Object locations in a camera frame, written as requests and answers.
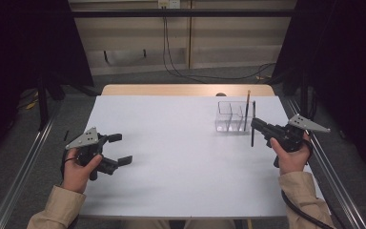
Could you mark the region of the black horizontal bar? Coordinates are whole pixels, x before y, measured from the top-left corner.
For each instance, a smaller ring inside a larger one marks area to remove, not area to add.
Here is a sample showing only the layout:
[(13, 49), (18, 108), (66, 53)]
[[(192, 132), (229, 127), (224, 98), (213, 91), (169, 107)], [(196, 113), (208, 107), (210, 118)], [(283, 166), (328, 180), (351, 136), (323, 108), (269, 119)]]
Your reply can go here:
[(73, 10), (73, 17), (291, 17), (294, 10)]

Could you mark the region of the black curtain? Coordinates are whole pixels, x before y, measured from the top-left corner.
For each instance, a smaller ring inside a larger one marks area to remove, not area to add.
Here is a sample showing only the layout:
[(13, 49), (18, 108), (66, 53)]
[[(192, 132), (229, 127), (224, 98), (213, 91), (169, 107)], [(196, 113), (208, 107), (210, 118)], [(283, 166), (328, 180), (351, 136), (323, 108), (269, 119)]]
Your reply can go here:
[(20, 94), (43, 82), (91, 86), (92, 74), (69, 0), (0, 0), (0, 140), (17, 114)]
[(273, 79), (294, 94), (306, 76), (366, 163), (366, 0), (296, 0)]

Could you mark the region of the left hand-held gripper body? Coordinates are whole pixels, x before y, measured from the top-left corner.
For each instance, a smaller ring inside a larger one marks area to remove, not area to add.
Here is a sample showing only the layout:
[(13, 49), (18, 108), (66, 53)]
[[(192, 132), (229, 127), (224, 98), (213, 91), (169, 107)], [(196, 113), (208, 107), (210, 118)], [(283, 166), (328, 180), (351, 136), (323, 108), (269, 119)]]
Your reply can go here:
[(101, 161), (89, 176), (90, 180), (97, 180), (98, 173), (109, 172), (109, 162), (103, 156), (103, 146), (108, 141), (107, 135), (99, 134), (96, 128), (92, 127), (66, 145), (65, 160), (75, 159), (78, 165), (87, 166), (96, 156), (100, 156)]

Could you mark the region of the person's left hand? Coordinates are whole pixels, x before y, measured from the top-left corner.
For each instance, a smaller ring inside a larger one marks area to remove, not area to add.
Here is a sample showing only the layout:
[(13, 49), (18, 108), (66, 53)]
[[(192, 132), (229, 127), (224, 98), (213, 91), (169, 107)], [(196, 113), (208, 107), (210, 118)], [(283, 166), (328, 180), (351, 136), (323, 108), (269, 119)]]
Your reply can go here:
[(64, 164), (64, 177), (61, 187), (83, 194), (86, 190), (90, 173), (100, 164), (102, 156), (95, 156), (86, 166), (78, 165), (75, 151), (69, 151)]

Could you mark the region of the small yellow strip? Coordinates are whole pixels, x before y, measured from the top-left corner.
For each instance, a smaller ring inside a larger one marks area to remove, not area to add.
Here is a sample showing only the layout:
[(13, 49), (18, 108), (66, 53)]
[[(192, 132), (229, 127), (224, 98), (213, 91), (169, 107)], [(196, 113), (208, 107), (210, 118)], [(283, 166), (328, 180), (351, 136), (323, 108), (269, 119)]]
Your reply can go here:
[(30, 102), (29, 104), (27, 104), (27, 106), (26, 106), (26, 110), (30, 110), (30, 109), (32, 109), (32, 108), (34, 108), (35, 107), (35, 105), (38, 103), (38, 98), (37, 99), (34, 99), (32, 102)]

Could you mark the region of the person's right hand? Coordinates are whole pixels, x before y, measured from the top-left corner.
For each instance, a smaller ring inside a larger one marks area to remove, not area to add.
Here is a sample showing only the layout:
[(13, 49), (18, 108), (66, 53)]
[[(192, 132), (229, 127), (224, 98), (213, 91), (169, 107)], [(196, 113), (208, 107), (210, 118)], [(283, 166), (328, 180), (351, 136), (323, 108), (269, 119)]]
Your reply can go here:
[(307, 161), (310, 158), (311, 150), (309, 148), (310, 138), (303, 134), (303, 145), (295, 152), (287, 153), (275, 138), (270, 139), (273, 150), (278, 156), (279, 173), (283, 176), (292, 172), (302, 172)]

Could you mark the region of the black makeup brush silver ferrule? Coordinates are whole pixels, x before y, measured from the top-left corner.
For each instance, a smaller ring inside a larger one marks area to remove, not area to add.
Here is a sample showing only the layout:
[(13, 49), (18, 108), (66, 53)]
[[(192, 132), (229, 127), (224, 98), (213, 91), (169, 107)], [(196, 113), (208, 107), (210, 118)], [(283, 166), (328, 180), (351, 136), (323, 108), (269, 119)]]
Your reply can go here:
[(254, 147), (254, 126), (253, 120), (255, 118), (255, 101), (252, 102), (252, 122), (251, 122), (251, 147)]

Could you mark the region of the clear acrylic organizer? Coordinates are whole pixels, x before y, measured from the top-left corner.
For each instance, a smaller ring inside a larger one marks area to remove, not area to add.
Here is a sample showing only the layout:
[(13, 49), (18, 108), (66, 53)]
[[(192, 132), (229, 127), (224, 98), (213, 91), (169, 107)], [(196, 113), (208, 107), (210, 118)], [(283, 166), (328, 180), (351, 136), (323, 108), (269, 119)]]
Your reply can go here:
[(246, 101), (219, 101), (216, 110), (215, 129), (225, 133), (249, 133), (252, 122), (252, 101), (249, 105), (247, 131), (244, 132)]

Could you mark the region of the black stand post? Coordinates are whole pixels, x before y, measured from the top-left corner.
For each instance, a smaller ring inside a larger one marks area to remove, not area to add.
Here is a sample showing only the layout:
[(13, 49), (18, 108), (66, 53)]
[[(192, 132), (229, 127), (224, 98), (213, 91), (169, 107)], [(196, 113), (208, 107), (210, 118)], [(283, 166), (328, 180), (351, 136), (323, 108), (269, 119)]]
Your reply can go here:
[(42, 131), (47, 125), (49, 120), (47, 94), (43, 74), (40, 74), (37, 78), (37, 89), (38, 89), (38, 102), (39, 102), (39, 113), (40, 113), (39, 131)]

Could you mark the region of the wooden table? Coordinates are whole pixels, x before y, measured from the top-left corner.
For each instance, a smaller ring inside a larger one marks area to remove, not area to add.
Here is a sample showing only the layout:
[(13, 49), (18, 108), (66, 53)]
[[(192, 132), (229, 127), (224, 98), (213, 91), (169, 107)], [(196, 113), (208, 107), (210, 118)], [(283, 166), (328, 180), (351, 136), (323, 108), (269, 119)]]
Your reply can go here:
[(103, 95), (183, 95), (183, 96), (274, 96), (269, 85), (256, 84), (110, 84)]

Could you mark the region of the aluminium floor rail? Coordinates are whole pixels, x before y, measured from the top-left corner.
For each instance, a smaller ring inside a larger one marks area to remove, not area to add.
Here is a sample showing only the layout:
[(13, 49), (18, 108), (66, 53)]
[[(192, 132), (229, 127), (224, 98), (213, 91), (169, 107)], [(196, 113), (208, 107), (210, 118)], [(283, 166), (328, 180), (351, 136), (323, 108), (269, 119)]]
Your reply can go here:
[(5, 229), (10, 219), (10, 215), (20, 198), (26, 181), (28, 180), (31, 169), (33, 168), (36, 159), (40, 155), (40, 152), (47, 141), (54, 120), (57, 118), (58, 113), (62, 107), (62, 102), (56, 102), (53, 105), (51, 116), (48, 118), (46, 124), (37, 132), (35, 140), (33, 141), (28, 154), (19, 169), (14, 182), (10, 186), (7, 194), (3, 198), (0, 204), (0, 229)]
[(339, 224), (341, 229), (366, 229), (366, 222), (355, 201), (341, 181), (334, 164), (323, 147), (320, 140), (322, 133), (309, 131), (308, 134), (314, 150), (311, 169), (323, 196), (332, 200), (329, 206), (334, 214), (335, 222)]

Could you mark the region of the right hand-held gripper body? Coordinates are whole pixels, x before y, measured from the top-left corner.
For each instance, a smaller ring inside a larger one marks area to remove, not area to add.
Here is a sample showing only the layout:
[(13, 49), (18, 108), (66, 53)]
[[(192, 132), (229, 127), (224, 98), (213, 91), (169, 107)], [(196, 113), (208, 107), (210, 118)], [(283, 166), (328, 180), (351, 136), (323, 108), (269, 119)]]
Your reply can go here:
[(312, 120), (295, 114), (289, 119), (286, 126), (268, 124), (266, 127), (266, 145), (272, 147), (271, 138), (277, 140), (279, 145), (285, 152), (291, 153), (298, 151), (303, 143), (303, 135), (306, 131), (317, 131), (321, 133), (329, 133), (329, 128), (323, 127)]

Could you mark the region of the white table board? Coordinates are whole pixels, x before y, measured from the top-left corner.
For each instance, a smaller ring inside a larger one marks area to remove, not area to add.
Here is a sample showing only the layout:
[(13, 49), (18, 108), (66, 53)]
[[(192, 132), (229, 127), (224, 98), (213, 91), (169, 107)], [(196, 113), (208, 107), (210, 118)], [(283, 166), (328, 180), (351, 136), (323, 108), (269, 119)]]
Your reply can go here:
[(82, 216), (105, 219), (285, 215), (275, 153), (261, 133), (220, 133), (217, 96), (96, 99), (89, 126), (120, 133), (104, 156), (132, 163), (89, 183)]

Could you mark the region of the white wall socket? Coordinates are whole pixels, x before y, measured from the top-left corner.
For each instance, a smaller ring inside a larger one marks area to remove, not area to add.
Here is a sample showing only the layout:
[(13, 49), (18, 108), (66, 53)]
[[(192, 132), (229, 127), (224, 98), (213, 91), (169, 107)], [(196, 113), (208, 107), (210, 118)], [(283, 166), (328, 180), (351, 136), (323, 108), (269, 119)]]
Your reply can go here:
[(179, 9), (181, 7), (180, 0), (157, 0), (160, 9)]

